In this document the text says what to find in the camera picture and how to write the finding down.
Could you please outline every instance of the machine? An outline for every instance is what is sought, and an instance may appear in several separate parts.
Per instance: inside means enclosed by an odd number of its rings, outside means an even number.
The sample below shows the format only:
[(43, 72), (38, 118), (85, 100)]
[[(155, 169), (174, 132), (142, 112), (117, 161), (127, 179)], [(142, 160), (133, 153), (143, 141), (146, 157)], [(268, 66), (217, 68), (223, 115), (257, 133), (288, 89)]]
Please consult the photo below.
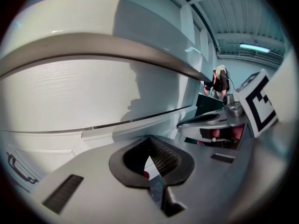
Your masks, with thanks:
[(282, 107), (277, 85), (297, 84), (294, 51), (272, 79), (252, 74), (223, 109), (194, 117), (212, 64), (192, 46), (124, 0), (45, 0), (19, 13), (0, 49), (1, 160), (28, 206), (49, 223), (220, 223), (273, 195), (296, 138), (298, 92)]

